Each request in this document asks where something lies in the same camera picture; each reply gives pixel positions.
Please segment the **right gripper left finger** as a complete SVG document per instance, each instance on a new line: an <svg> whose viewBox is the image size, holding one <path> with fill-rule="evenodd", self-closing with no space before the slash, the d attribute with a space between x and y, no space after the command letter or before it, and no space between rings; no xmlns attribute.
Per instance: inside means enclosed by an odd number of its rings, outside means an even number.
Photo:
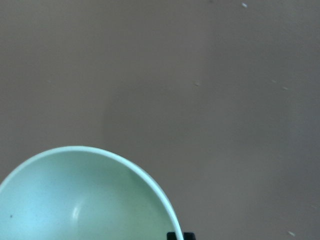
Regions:
<svg viewBox="0 0 320 240"><path fill-rule="evenodd" d="M166 234L166 239L167 240L177 240L177 236L175 232L168 232Z"/></svg>

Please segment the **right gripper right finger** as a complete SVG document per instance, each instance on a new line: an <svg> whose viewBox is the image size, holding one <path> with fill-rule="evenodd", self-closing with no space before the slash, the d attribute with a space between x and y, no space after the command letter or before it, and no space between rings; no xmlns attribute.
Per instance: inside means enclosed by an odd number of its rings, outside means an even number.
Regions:
<svg viewBox="0 0 320 240"><path fill-rule="evenodd" d="M196 240L196 235L194 232L184 232L183 239L184 240Z"/></svg>

